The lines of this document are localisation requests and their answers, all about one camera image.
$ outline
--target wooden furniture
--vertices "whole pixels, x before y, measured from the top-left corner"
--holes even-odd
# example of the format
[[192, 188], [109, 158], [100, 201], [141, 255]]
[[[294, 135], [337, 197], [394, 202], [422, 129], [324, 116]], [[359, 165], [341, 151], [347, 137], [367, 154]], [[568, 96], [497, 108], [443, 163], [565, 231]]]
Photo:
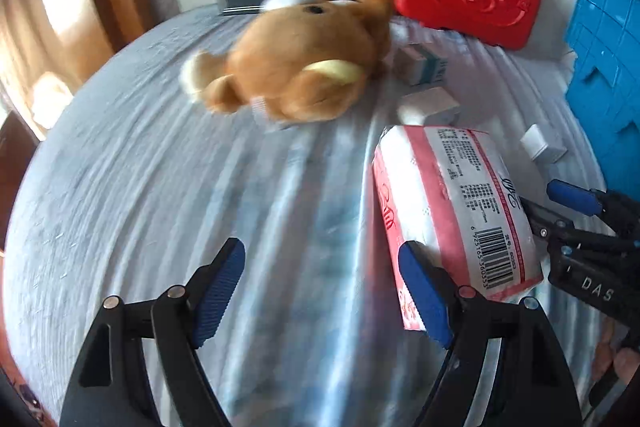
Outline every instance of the wooden furniture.
[[154, 26], [148, 0], [0, 0], [0, 82], [38, 139], [109, 58]]
[[20, 182], [38, 140], [14, 112], [0, 127], [0, 253], [4, 252], [9, 216]]

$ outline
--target human hand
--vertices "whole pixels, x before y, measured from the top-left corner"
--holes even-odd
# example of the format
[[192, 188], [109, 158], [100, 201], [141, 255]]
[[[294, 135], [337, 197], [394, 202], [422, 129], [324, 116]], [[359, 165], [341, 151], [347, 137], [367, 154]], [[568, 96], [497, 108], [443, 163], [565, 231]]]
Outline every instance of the human hand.
[[593, 380], [600, 380], [611, 363], [616, 370], [616, 375], [625, 384], [628, 384], [634, 377], [640, 366], [640, 353], [633, 349], [624, 347], [619, 352], [614, 353], [611, 347], [611, 340], [616, 323], [611, 317], [606, 317], [602, 325], [600, 341], [596, 346], [596, 352], [591, 365], [591, 376]]

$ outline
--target tissue package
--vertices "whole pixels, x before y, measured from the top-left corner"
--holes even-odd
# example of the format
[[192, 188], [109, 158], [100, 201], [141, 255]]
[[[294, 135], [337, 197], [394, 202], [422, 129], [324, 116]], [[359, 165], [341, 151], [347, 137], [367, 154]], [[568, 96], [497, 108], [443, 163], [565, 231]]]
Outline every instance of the tissue package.
[[374, 179], [404, 328], [424, 330], [398, 269], [404, 241], [426, 246], [458, 286], [504, 300], [542, 281], [529, 221], [491, 137], [446, 126], [395, 126]]

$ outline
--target white box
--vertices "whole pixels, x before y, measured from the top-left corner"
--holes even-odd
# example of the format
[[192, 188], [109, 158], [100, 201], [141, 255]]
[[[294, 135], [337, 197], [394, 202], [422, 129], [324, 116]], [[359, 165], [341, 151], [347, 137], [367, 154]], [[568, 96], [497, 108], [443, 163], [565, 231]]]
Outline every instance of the white box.
[[449, 60], [432, 44], [409, 44], [396, 51], [394, 74], [409, 86], [442, 85]]
[[532, 160], [542, 163], [555, 163], [566, 153], [560, 136], [546, 123], [535, 123], [529, 127], [520, 143]]
[[404, 125], [451, 125], [459, 114], [460, 104], [443, 87], [408, 94], [398, 105]]

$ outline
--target bedsheet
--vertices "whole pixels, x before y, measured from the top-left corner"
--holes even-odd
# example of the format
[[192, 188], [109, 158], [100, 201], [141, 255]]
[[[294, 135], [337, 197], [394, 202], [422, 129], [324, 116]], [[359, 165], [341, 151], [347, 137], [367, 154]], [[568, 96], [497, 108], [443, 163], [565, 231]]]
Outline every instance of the bedsheet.
[[[180, 65], [198, 48], [228, 48], [249, 20], [206, 7], [151, 30], [95, 74], [36, 152], [12, 215], [3, 300], [14, 358], [55, 418], [102, 300], [157, 297], [229, 236], [244, 242], [246, 269], [198, 353], [233, 425], [410, 426], [428, 395], [444, 352], [402, 329], [370, 168], [408, 88], [387, 75], [340, 119], [275, 132], [248, 108], [212, 116], [191, 105]], [[560, 64], [399, 18], [393, 29], [396, 46], [436, 42], [449, 55], [459, 124], [492, 135], [521, 195], [545, 203], [553, 177], [604, 188]], [[519, 144], [540, 121], [569, 149], [548, 167]], [[546, 282], [532, 294], [584, 400], [600, 317]], [[145, 356], [161, 419], [178, 425], [151, 341]], [[491, 384], [488, 369], [468, 425]]]

